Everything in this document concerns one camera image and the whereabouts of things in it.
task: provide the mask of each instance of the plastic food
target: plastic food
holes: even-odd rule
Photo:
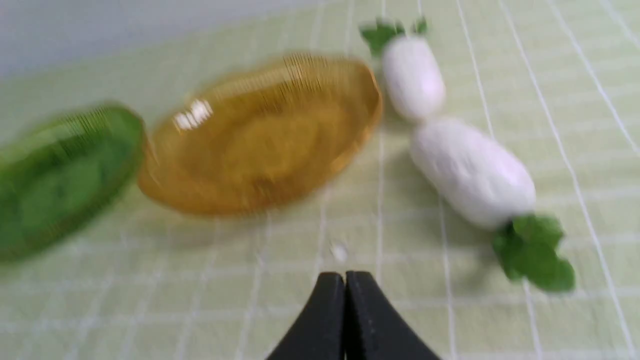
[[[500,229],[534,211],[536,189],[520,160],[458,119],[418,127],[410,154],[451,207],[478,227]]]
[[[107,104],[55,117],[0,149],[0,259],[87,223],[134,174],[144,144],[141,119]]]
[[[438,63],[424,38],[426,21],[418,21],[413,34],[399,24],[379,20],[361,30],[374,55],[382,56],[386,89],[394,108],[407,121],[422,123],[437,115],[446,100]]]
[[[338,174],[370,137],[381,109],[362,62],[284,56],[222,79],[164,121],[138,184],[185,213],[283,206]]]

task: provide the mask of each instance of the green tablecloth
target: green tablecloth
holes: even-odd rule
[[[322,270],[368,270],[448,359],[635,359],[640,343],[640,2],[348,0],[0,83],[0,140],[103,99],[154,124],[191,89],[285,49],[371,60],[358,25],[429,20],[447,111],[530,168],[561,218],[571,295],[512,285],[489,234],[438,200],[387,106],[353,166],[305,202],[206,221],[134,186],[107,214],[0,274],[3,359],[260,359]],[[371,61],[373,67],[379,65]],[[332,250],[346,250],[344,262]]]

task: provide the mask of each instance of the white radish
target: white radish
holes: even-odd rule
[[[446,89],[429,45],[413,35],[397,37],[385,47],[382,71],[394,109],[421,123],[444,107]]]
[[[417,127],[410,154],[451,208],[471,224],[492,231],[534,211],[536,189],[520,160],[456,118]]]
[[[400,24],[382,20],[361,29],[372,54],[382,56],[382,71],[393,107],[414,124],[440,113],[446,100],[440,68],[422,36],[426,30],[424,19],[414,25],[413,34],[407,34]]]

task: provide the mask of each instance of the green leaf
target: green leaf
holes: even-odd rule
[[[427,33],[427,19],[421,18],[413,25],[413,32],[416,34],[424,35]]]
[[[396,23],[396,33],[398,33],[398,34],[406,33],[406,31],[404,30],[404,26],[402,25],[401,22],[397,22]]]
[[[369,44],[371,54],[380,56],[393,38],[404,35],[404,27],[399,22],[392,24],[377,18],[375,24],[361,26],[360,35]]]
[[[573,267],[567,260],[560,259],[547,243],[526,243],[514,255],[511,264],[543,291],[571,291],[575,287]]]
[[[513,259],[521,251],[524,245],[523,241],[509,234],[501,233],[493,239],[492,245],[507,278],[513,282],[520,281],[523,275],[516,269]]]
[[[557,249],[564,237],[560,221],[545,215],[526,215],[513,219],[513,230],[526,242],[542,242]]]

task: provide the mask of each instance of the white grid line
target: white grid line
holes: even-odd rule
[[[343,52],[348,54],[351,50],[351,28],[353,27],[353,12],[355,8],[355,0],[348,0],[348,9],[347,9],[347,30],[345,30],[344,34],[344,49]]]
[[[134,315],[134,321],[128,326],[125,339],[123,340],[122,347],[120,348],[120,355],[118,358],[120,360],[128,359],[131,353],[131,348],[134,345],[135,337],[138,333],[138,328],[140,324],[143,323],[149,304],[153,301],[154,294],[156,293],[156,288],[158,284],[161,283],[162,275],[164,272],[164,267],[166,265],[167,255],[164,254],[160,260],[157,260],[159,264],[156,264],[156,270],[154,272],[153,277],[151,278],[151,282],[149,284],[149,288],[147,290],[147,294],[144,296],[143,300],[139,300],[138,306],[136,308],[136,314]]]
[[[618,13],[616,9],[613,8],[613,5],[611,4],[611,2],[609,0],[600,0],[600,4],[604,8],[604,10],[609,14],[609,16],[620,25],[620,27],[622,28],[622,32],[625,33],[625,36],[627,36],[627,38],[631,40],[631,42],[633,42],[638,49],[640,49],[640,40],[633,33],[633,31],[631,31],[631,29],[629,28],[629,25],[627,25],[627,22],[620,15],[620,13]]]
[[[629,132],[627,131],[627,128],[625,127],[624,123],[622,123],[622,120],[620,120],[620,116],[618,115],[618,111],[616,110],[616,107],[613,106],[613,103],[611,102],[611,99],[607,95],[607,92],[605,92],[604,88],[602,87],[602,84],[600,83],[600,80],[598,79],[598,76],[596,75],[595,71],[593,70],[593,67],[591,66],[589,60],[587,60],[586,56],[584,55],[584,51],[582,51],[582,48],[580,47],[580,44],[578,44],[578,40],[573,35],[573,31],[566,24],[566,21],[564,21],[564,17],[562,16],[560,11],[558,10],[557,6],[554,4],[553,0],[547,0],[547,4],[551,7],[551,11],[554,13],[554,16],[556,17],[556,20],[558,21],[558,23],[562,27],[564,33],[571,39],[571,42],[573,44],[573,48],[576,50],[576,52],[580,56],[580,59],[582,60],[582,63],[584,64],[585,68],[587,69],[587,72],[589,73],[589,75],[593,79],[594,84],[598,88],[598,91],[600,92],[600,95],[602,95],[602,98],[604,99],[605,103],[607,104],[607,107],[609,108],[609,110],[611,111],[611,114],[613,115],[614,119],[618,123],[618,126],[620,127],[620,130],[622,131],[623,135],[625,136],[625,138],[627,139],[627,141],[631,145],[631,148],[634,150],[634,152],[640,156],[640,151],[638,150],[638,147],[637,147],[636,143],[631,138],[631,135],[629,135]]]
[[[247,49],[245,53],[245,62],[248,63],[255,52],[255,47],[257,45],[257,37],[260,32],[260,26],[256,26],[251,39],[251,46]],[[249,332],[251,331],[251,326],[253,323],[253,317],[255,314],[255,310],[258,304],[258,299],[260,295],[260,288],[262,287],[262,276],[264,273],[264,255],[268,251],[269,242],[271,241],[271,213],[267,212],[267,224],[265,228],[265,239],[263,243],[263,247],[259,250],[257,254],[257,264],[255,264],[255,270],[253,272],[253,285],[251,288],[251,293],[249,295],[249,301],[247,303],[247,308],[244,312],[244,320],[243,326],[240,330],[240,335],[238,338],[238,346],[236,348],[236,354],[234,359],[242,360],[244,357],[244,350],[247,345],[247,341],[249,338]]]
[[[569,240],[575,240],[575,243],[571,244],[567,243],[566,246],[571,249],[587,249],[593,247],[593,244],[590,239],[582,239],[582,238],[570,238]],[[640,243],[640,233],[621,233],[614,234],[612,236],[608,236],[606,238],[600,239],[604,244],[618,244],[618,243]],[[477,254],[480,252],[490,253],[491,249],[488,245],[465,245],[460,247],[455,247],[453,249],[449,249],[450,253],[456,255],[463,254]],[[433,257],[441,256],[441,252],[434,252],[433,249],[427,249],[424,251],[412,252],[411,254],[404,253],[386,253],[383,262],[384,263],[395,263],[401,262],[408,258],[410,259],[431,259]],[[373,265],[376,263],[376,258],[373,257],[359,257],[356,260],[356,263],[359,265]],[[308,269],[310,266],[313,266],[314,261],[292,261],[292,262],[284,262],[277,264],[277,266],[269,266],[266,265],[266,268],[272,273],[282,273],[282,272],[292,272],[298,270]],[[250,271],[254,269],[249,266],[239,266],[237,268],[233,268],[232,271],[227,271],[226,269],[217,269],[216,273],[222,273],[225,275],[237,275],[237,274],[249,274]],[[161,279],[161,282],[182,282],[182,281],[197,281],[200,279],[198,276],[198,272],[190,272],[185,274],[178,274],[175,277],[165,276]],[[205,280],[212,279],[210,274],[204,275]],[[138,284],[138,285],[150,285],[153,282],[152,277],[144,276],[144,277],[115,277],[113,282],[115,284]],[[74,291],[74,290],[99,290],[105,287],[105,282],[101,280],[89,280],[89,281],[52,281],[52,282],[36,282],[32,284],[24,283],[20,286],[15,286],[15,288],[7,288],[5,291],[7,293],[47,293],[55,290],[60,291]]]
[[[484,96],[484,86],[482,85],[482,81],[480,78],[480,72],[478,71],[478,67],[477,67],[477,63],[476,63],[476,55],[474,52],[474,47],[473,44],[471,42],[471,37],[469,36],[469,32],[467,29],[467,21],[465,20],[465,15],[464,15],[464,11],[462,10],[462,6],[460,5],[460,0],[456,0],[457,5],[458,5],[458,15],[460,16],[460,20],[462,21],[462,26],[463,26],[463,31],[465,33],[465,38],[467,39],[467,45],[469,47],[469,53],[471,54],[471,60],[474,66],[474,71],[476,73],[476,82],[477,82],[477,86],[478,86],[478,90],[480,91],[480,97],[482,99],[482,103],[483,103],[483,107],[484,107],[484,113],[486,116],[486,120],[487,123],[489,125],[489,134],[491,136],[491,138],[493,138],[495,140],[495,135],[493,133],[493,126],[491,123],[491,118],[489,115],[489,109],[487,107],[486,104],[486,98]],[[538,326],[536,324],[536,310],[533,306],[532,300],[531,300],[531,289],[529,288],[529,283],[528,282],[524,282],[524,292],[525,292],[525,297],[526,297],[526,304],[527,304],[527,312],[529,314],[529,324],[531,326],[531,336],[532,336],[532,340],[533,340],[533,345],[534,348],[536,349],[536,353],[537,353],[537,359],[538,360],[542,360],[542,346],[540,343],[540,335],[538,333]]]
[[[526,38],[530,35],[533,35],[535,37],[539,37],[540,35],[543,35],[543,36],[555,35],[552,29],[547,29],[546,27],[541,26],[543,24],[548,25],[553,22],[552,19],[550,20],[545,19],[543,22],[541,22],[540,17],[541,16],[544,17],[546,15],[548,15],[547,12],[538,11],[538,14],[537,14],[538,17],[531,18],[532,19],[531,24],[534,24],[534,26],[529,26],[531,24],[523,22],[523,20],[525,20],[524,18],[519,18],[518,23],[522,24],[522,27],[520,30],[522,37]],[[476,41],[476,46],[477,48],[482,49],[483,51],[488,51],[489,53],[497,54],[497,53],[500,53],[502,50],[504,50],[503,45],[506,40],[509,40],[509,33],[494,33],[490,37],[485,37],[484,39],[480,39]],[[587,40],[588,43],[586,44],[586,46],[588,46],[589,49],[607,49],[608,47],[615,44],[616,41],[620,43],[620,40],[628,41],[628,39],[624,39],[620,35],[602,35],[602,36]],[[450,42],[449,44],[446,45],[446,48],[448,51],[451,52],[451,54],[465,53],[467,51],[467,45],[458,43],[457,41],[453,43]],[[532,58],[536,58],[536,59],[538,59],[539,55],[553,56],[553,53],[556,53],[556,56],[566,56],[568,53],[559,53],[559,51],[562,51],[563,49],[566,49],[566,48],[565,47],[548,47],[548,48],[531,52],[529,53],[529,55]]]
[[[31,352],[33,351],[33,345],[36,343],[40,335],[44,332],[44,329],[48,323],[47,314],[54,306],[58,305],[58,302],[61,300],[63,290],[57,289],[49,297],[46,305],[42,309],[40,313],[40,321],[38,323],[34,323],[31,326],[29,336],[26,338],[22,344],[22,348],[20,350],[20,355],[18,355],[18,360],[27,360],[31,357]]]
[[[316,11],[316,21],[314,23],[314,27],[317,28],[315,32],[312,32],[311,39],[309,44],[312,49],[315,49],[317,38],[320,34],[320,30],[322,28],[322,19],[324,15],[324,7],[319,7]],[[318,235],[317,235],[317,252],[316,252],[316,263],[314,264],[314,271],[311,273],[311,286],[315,285],[317,276],[319,275],[322,265],[323,265],[323,255],[324,255],[324,245],[326,243],[326,205],[330,198],[330,188],[327,186],[323,190],[321,199],[320,199],[320,224],[318,227]]]
[[[447,287],[447,316],[449,321],[449,353],[452,360],[457,360],[456,350],[456,313],[453,309],[453,290],[451,288],[451,264],[449,263],[449,239],[447,237],[447,222],[444,215],[442,197],[438,198],[440,208],[440,232],[442,233],[442,261],[444,262],[444,278]]]
[[[102,303],[104,302],[104,299],[106,298],[109,290],[113,286],[113,279],[115,278],[115,272],[118,265],[119,265],[119,261],[116,261],[116,263],[111,267],[111,270],[105,277],[104,282],[106,284],[98,292],[98,295],[96,295],[95,298],[92,300],[92,303],[89,306],[89,311],[87,311],[86,316],[84,317],[83,323],[80,326],[78,333],[76,334],[76,339],[74,341],[74,344],[72,345],[71,350],[69,350],[69,352],[65,356],[66,360],[77,359],[78,352],[80,351],[80,348],[84,344],[86,336],[89,333],[89,329],[91,328],[93,321],[95,320],[95,317],[99,314],[100,308],[102,307]]]
[[[615,40],[613,40],[613,38],[608,40],[608,43],[606,43],[606,46],[591,45],[591,46],[587,46],[586,49],[590,49],[590,50],[607,49],[608,47],[612,46],[612,43],[615,44]],[[571,51],[571,47],[565,45],[561,47],[555,47],[553,49],[547,49],[545,51],[531,51],[529,53],[529,56],[532,58],[532,60],[536,60],[536,61],[552,61],[552,60],[558,60],[568,56],[571,53],[570,51]],[[438,52],[437,48],[435,48],[434,53],[436,57],[443,55],[442,53]],[[492,56],[491,61],[486,61],[484,63],[479,62],[478,68],[481,70],[487,70],[487,71],[500,70],[504,66],[503,60],[509,61],[509,59],[511,59],[511,53],[499,52]],[[450,77],[455,78],[457,74],[466,76],[471,73],[470,71],[468,71],[469,70],[468,64],[466,63],[458,64],[458,63],[452,62],[452,60],[453,59],[443,62],[442,70],[445,74],[449,74]],[[638,63],[637,63],[637,57],[626,56],[622,58],[596,61],[594,62],[594,65],[595,65],[594,67],[598,70],[620,70],[620,69],[624,69],[625,67],[637,67]]]
[[[493,134],[493,125],[491,123],[491,117],[489,116],[489,107],[486,103],[486,96],[484,95],[484,86],[482,85],[482,81],[480,80],[480,72],[478,71],[478,64],[476,62],[476,54],[474,52],[474,46],[471,43],[471,37],[469,36],[469,29],[467,28],[467,20],[465,19],[465,13],[462,10],[462,5],[460,5],[460,0],[456,0],[456,5],[458,5],[458,16],[460,17],[460,21],[462,23],[462,30],[465,33],[465,38],[467,39],[467,46],[469,50],[469,54],[471,55],[471,62],[474,66],[474,72],[476,73],[476,85],[478,91],[480,91],[480,99],[482,100],[482,105],[484,108],[484,115],[486,117],[486,122],[489,127],[489,134],[492,138],[495,139],[495,135]]]
[[[562,83],[566,80],[573,80],[587,74],[588,73],[586,72],[581,72],[575,69],[551,70],[548,72],[544,72],[540,75],[540,76],[543,76],[544,78],[542,79],[542,81],[539,81],[539,83],[557,84],[557,83]],[[449,90],[453,90],[456,95],[451,98],[460,100],[460,99],[467,99],[468,97],[474,97],[477,95],[477,93],[474,92],[475,90],[474,88],[476,86],[477,86],[476,84],[472,84],[472,83],[452,86],[450,87]],[[486,86],[485,84],[484,90],[487,94],[490,94],[490,95],[500,95],[505,91],[510,92],[510,91],[513,91],[514,89],[513,89],[512,82],[500,80],[500,81],[493,81],[490,86]],[[630,84],[625,84],[621,86],[616,86],[613,88],[609,88],[608,92],[609,92],[609,96],[612,98],[617,98],[617,97],[621,97],[629,94],[636,94],[640,92],[640,84],[630,83]],[[600,92],[588,90],[588,91],[578,91],[572,94],[563,94],[560,96],[557,95],[555,97],[550,97],[548,101],[556,105],[567,105],[568,99],[570,99],[573,102],[586,102],[586,101],[592,101],[598,98],[599,96],[600,96]],[[528,100],[511,101],[508,103],[498,103],[498,104],[492,104],[492,105],[493,106],[489,106],[489,108],[493,108],[493,109],[506,108],[506,109],[513,109],[514,111],[519,111],[519,112],[527,111],[530,108],[535,107],[534,102],[528,101]]]
[[[592,7],[589,8],[589,4],[585,5],[587,6],[580,6],[578,9],[574,10],[575,15],[578,15],[577,17],[574,17],[574,19],[578,19],[580,21],[591,21],[598,17],[598,9],[596,6],[592,5]],[[514,13],[512,15],[517,22],[525,24],[527,29],[535,28],[536,26],[546,28],[547,25],[552,23],[551,20],[547,20],[545,18],[545,15],[548,15],[548,12],[540,8],[530,8],[527,9],[526,12]]]
[[[271,239],[271,215],[267,213],[268,221],[266,228],[266,239],[265,246],[260,251],[264,253],[266,249],[269,247],[269,241]],[[262,276],[264,273],[264,260],[262,258],[262,254],[258,256],[258,263],[255,265],[255,271],[253,274],[253,287],[251,288],[251,294],[249,296],[249,302],[247,304],[247,309],[244,312],[244,322],[242,326],[242,330],[240,332],[240,337],[238,339],[238,346],[236,348],[236,360],[242,360],[244,358],[244,350],[247,346],[247,342],[249,340],[249,332],[251,331],[251,326],[255,314],[255,310],[258,306],[258,299],[260,295],[260,288],[262,286]]]
[[[584,39],[582,48],[587,50],[610,49],[614,46],[624,45],[627,42],[628,39],[621,38],[619,35],[600,35]]]
[[[616,288],[616,292],[623,298],[638,298],[640,288]],[[565,295],[547,295],[544,293],[532,294],[532,301],[535,304],[551,304],[558,302],[583,301],[591,302],[595,300],[611,299],[608,288],[604,289],[578,289],[573,293]],[[460,296],[449,300],[448,297],[417,298],[417,299],[390,299],[393,306],[398,310],[419,310],[434,307],[489,307],[499,305],[519,305],[526,304],[526,296],[496,293],[481,296]],[[256,307],[254,317],[256,318],[281,318],[295,315],[300,312],[304,304],[288,304],[278,307]],[[194,321],[211,323],[217,320],[241,320],[244,318],[245,308],[226,309],[217,311],[195,311]],[[95,317],[86,322],[86,318],[64,318],[39,320],[35,322],[0,322],[0,334],[2,333],[28,333],[34,326],[40,328],[41,332],[82,329],[89,323],[89,329],[98,329],[109,326],[135,326],[141,324],[159,323],[183,323],[187,313],[150,313],[141,320],[127,315]]]
[[[466,99],[467,97],[472,96],[470,89],[465,88],[464,86],[459,86],[457,88],[453,88],[456,92],[468,92],[468,95],[465,97],[460,97],[460,99]],[[498,92],[487,91],[488,94],[499,94]],[[610,97],[617,98],[629,94],[640,93],[640,86],[637,85],[625,85],[619,86],[616,88],[609,89]],[[600,93],[593,91],[586,92],[575,92],[571,94],[564,94],[560,97],[550,97],[547,102],[553,104],[555,106],[571,106],[575,104],[582,104],[585,102],[591,102],[600,98]],[[489,106],[490,112],[500,110],[503,112],[509,112],[514,114],[525,113],[527,111],[531,111],[532,109],[537,109],[539,106],[536,105],[535,102],[530,100],[520,100],[520,101],[511,101],[511,102],[499,102],[497,104],[491,104]],[[483,110],[481,108],[470,108],[466,110],[458,110],[454,112],[463,112],[467,114],[473,113],[481,113]]]
[[[627,122],[629,126],[640,126],[640,119],[638,121]],[[611,123],[606,121],[606,119],[598,119],[598,120],[585,120],[584,122],[579,122],[576,124],[568,124],[558,129],[558,133],[561,135],[581,135],[584,133],[588,133],[590,131],[598,130],[613,130],[619,129],[618,125],[615,123]],[[500,137],[502,142],[521,142],[523,140],[543,140],[552,137],[552,134],[546,133],[506,133]]]
[[[540,90],[540,87],[538,86],[538,82],[536,80],[536,76],[531,68],[531,64],[529,63],[529,59],[524,51],[524,48],[522,46],[522,42],[520,41],[520,37],[518,36],[518,33],[516,31],[515,25],[513,24],[513,19],[511,18],[511,12],[509,11],[509,9],[507,8],[507,6],[502,2],[502,0],[500,0],[500,8],[502,9],[507,22],[509,23],[509,27],[511,28],[511,32],[513,33],[513,38],[516,41],[518,48],[520,50],[520,54],[522,56],[523,61],[525,62],[525,65],[527,67],[527,70],[529,71],[529,75],[531,77],[531,81],[534,84],[534,87],[536,88],[536,93],[538,94],[538,97],[540,98],[540,103],[542,104],[544,110],[545,110],[545,114],[547,116],[547,120],[549,123],[549,126],[552,128],[554,134],[555,134],[555,138],[556,138],[556,142],[558,144],[558,148],[560,150],[560,153],[563,157],[564,162],[566,163],[567,169],[569,171],[569,173],[571,174],[572,180],[573,180],[573,187],[575,188],[575,192],[576,195],[578,196],[578,200],[580,202],[580,208],[582,210],[582,214],[584,215],[584,218],[587,222],[587,226],[589,229],[589,233],[591,235],[591,238],[593,239],[593,244],[596,247],[596,251],[598,252],[598,258],[600,260],[600,264],[602,266],[602,270],[603,273],[605,275],[606,281],[607,281],[607,286],[609,288],[609,292],[611,294],[611,298],[614,302],[614,306],[616,308],[616,312],[618,315],[618,318],[620,319],[620,327],[621,330],[625,336],[625,341],[627,343],[627,347],[629,349],[629,353],[630,354],[635,354],[635,348],[634,348],[634,344],[633,344],[633,340],[631,338],[631,333],[629,332],[629,328],[627,325],[627,321],[624,317],[623,311],[622,311],[622,307],[620,306],[620,301],[618,299],[618,296],[616,294],[615,291],[615,287],[614,287],[614,283],[613,283],[613,279],[611,277],[611,273],[609,272],[609,267],[607,266],[607,260],[604,256],[604,253],[602,251],[602,245],[600,244],[600,240],[598,239],[598,236],[595,232],[595,229],[593,228],[593,224],[591,223],[591,217],[589,216],[589,212],[587,210],[586,207],[586,203],[585,200],[582,198],[582,192],[580,190],[580,184],[578,183],[577,180],[577,176],[575,175],[575,171],[573,170],[573,167],[571,165],[571,163],[569,162],[566,153],[564,152],[564,146],[562,144],[562,140],[560,139],[560,136],[557,133],[557,129],[556,129],[556,125],[554,124],[554,120],[551,116],[551,113],[549,112],[549,108],[547,106],[547,102],[542,94],[542,91]]]
[[[602,158],[590,156],[582,159],[583,161],[574,161],[575,165],[608,165],[612,160],[625,160],[629,158],[635,158],[635,154],[632,152],[623,152],[621,154],[607,154]],[[544,166],[537,167],[529,167],[532,173],[535,173],[536,176],[544,176],[545,174],[553,174],[555,171],[565,169],[564,164],[558,163],[545,163]],[[605,168],[596,168],[595,170],[604,170]],[[377,186],[377,182],[370,183],[360,183],[349,190],[351,192],[361,192],[365,191],[363,189],[371,188],[372,186]],[[403,180],[395,181],[394,184],[396,186],[423,186],[424,181],[419,177],[413,177]],[[566,195],[553,194],[548,197],[541,197],[538,199],[538,203],[545,206],[563,206],[563,205],[572,205],[577,202],[575,197],[572,195],[573,193],[568,193]],[[630,186],[630,187],[617,187],[617,188],[590,188],[589,190],[583,191],[583,198],[588,201],[597,201],[597,200],[615,200],[621,197],[637,197],[640,195],[640,187]],[[413,217],[435,217],[438,214],[438,206],[434,204],[434,206],[425,206],[412,208],[408,210],[396,211],[394,213],[386,214],[387,220],[391,221],[400,221],[407,218]],[[327,218],[327,224],[331,225],[349,225],[354,224],[355,222],[367,222],[376,217],[372,217],[370,215],[346,215],[343,217],[332,217]],[[316,228],[315,222],[306,222],[304,220],[298,222],[291,222],[287,225],[274,225],[273,231],[277,233],[297,233],[301,231],[310,231],[311,228]],[[155,243],[141,243],[138,245],[105,245],[105,246],[93,246],[93,247],[83,247],[82,254],[108,254],[110,252],[119,252],[119,251],[129,251],[131,249],[154,249]],[[268,267],[278,268],[274,264],[268,264]],[[286,266],[281,266],[282,270],[286,270]],[[219,277],[225,275],[239,275],[245,274],[247,272],[246,268],[243,266],[237,267],[228,267],[218,269],[215,273],[208,273],[206,276],[208,278],[211,277]],[[193,279],[192,272],[181,272],[174,273],[176,278],[181,279]],[[77,283],[89,284],[95,282],[95,279],[78,281]],[[15,285],[14,287],[22,287],[21,284]]]
[[[588,75],[588,72],[581,69],[576,69],[575,67],[571,68],[560,68],[554,70],[544,70],[538,72],[538,81],[541,84],[554,85],[563,83],[565,81],[573,81],[582,76]],[[488,84],[484,82],[484,89],[488,94],[500,94],[500,92],[504,91],[513,91],[514,85],[527,85],[527,78],[496,78],[493,81],[490,81]],[[461,85],[460,89],[458,87],[456,92],[469,92],[470,95],[475,95],[475,93],[471,92],[473,86],[469,85]],[[611,96],[621,96],[626,94],[632,94],[634,92],[640,92],[640,83],[627,83],[621,86],[613,87],[608,89],[609,92],[612,92]]]
[[[214,228],[212,242],[216,243],[217,239],[218,239],[218,226]],[[196,312],[200,309],[202,291],[207,285],[208,278],[206,274],[208,272],[213,271],[213,268],[215,266],[217,253],[214,250],[210,250],[210,251],[211,251],[211,258],[208,260],[207,264],[203,267],[203,270],[200,273],[198,286],[196,287],[196,290],[194,291],[193,296],[191,297],[189,314],[184,319],[182,324],[182,330],[180,331],[180,335],[178,337],[178,344],[176,345],[175,353],[173,355],[174,360],[182,360],[185,358],[187,344],[193,328],[193,320],[197,316]]]
[[[546,351],[543,353],[545,360],[637,360],[631,358],[626,350],[562,350]],[[464,352],[460,354],[461,360],[531,360],[536,357],[530,352]],[[264,360],[264,357],[252,357],[247,360]]]
[[[381,1],[380,14],[386,16],[387,1]],[[385,180],[385,119],[380,122],[378,130],[378,237],[376,239],[376,282],[382,286],[382,258],[384,255],[383,196]]]

